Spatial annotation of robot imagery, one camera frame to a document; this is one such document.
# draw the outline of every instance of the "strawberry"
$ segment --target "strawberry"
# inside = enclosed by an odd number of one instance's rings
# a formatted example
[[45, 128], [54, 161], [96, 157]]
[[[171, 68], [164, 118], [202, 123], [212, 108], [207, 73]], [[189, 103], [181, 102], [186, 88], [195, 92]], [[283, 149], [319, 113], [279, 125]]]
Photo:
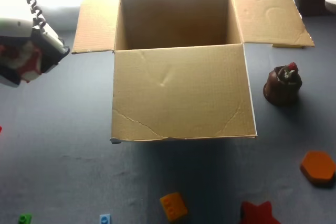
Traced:
[[294, 70], [296, 72], [299, 72], [298, 66], [296, 66], [295, 62], [292, 62], [291, 64], [287, 65], [289, 71]]

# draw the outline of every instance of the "red star-shaped toy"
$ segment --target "red star-shaped toy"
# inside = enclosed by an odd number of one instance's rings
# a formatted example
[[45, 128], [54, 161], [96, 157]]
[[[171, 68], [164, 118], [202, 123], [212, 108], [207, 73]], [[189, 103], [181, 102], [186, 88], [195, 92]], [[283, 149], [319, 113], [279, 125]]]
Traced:
[[272, 205], [269, 201], [260, 206], [244, 201], [241, 207], [241, 216], [240, 224], [280, 224], [272, 216]]

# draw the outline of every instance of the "chocolate cake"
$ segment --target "chocolate cake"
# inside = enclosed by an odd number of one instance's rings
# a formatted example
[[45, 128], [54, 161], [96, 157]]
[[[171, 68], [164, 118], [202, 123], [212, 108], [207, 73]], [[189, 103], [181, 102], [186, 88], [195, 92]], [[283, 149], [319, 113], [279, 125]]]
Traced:
[[288, 106], [298, 100], [298, 91], [302, 86], [298, 67], [294, 62], [286, 66], [275, 67], [269, 73], [264, 85], [264, 97], [276, 106]]

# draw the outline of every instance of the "gray table surface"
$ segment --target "gray table surface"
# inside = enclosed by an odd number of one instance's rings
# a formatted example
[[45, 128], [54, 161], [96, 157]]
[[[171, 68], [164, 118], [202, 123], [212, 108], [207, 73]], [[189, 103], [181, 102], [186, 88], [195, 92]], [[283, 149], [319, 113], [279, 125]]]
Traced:
[[[336, 188], [313, 187], [299, 165], [308, 150], [336, 161], [336, 18], [304, 19], [315, 48], [245, 45], [257, 139], [109, 142], [113, 56], [69, 55], [18, 88], [0, 86], [0, 223], [168, 223], [159, 203], [179, 191], [191, 223], [238, 223], [243, 200], [270, 200], [281, 223], [335, 223]], [[60, 33], [72, 45], [74, 33]], [[263, 97], [273, 67], [295, 61], [300, 103]]]

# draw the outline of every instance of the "gray tabletop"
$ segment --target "gray tabletop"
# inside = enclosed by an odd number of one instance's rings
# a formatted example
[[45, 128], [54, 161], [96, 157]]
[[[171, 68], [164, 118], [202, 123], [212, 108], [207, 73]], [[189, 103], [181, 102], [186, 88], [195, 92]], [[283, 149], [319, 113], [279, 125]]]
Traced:
[[[109, 142], [113, 55], [69, 55], [18, 88], [0, 86], [0, 223], [168, 223], [159, 198], [179, 191], [191, 223], [238, 223], [243, 200], [270, 200], [281, 223], [335, 223], [336, 189], [313, 187], [308, 150], [336, 161], [336, 18], [304, 19], [315, 48], [245, 45], [257, 139]], [[74, 32], [60, 33], [70, 46]], [[273, 67], [295, 61], [300, 102], [263, 97]]]

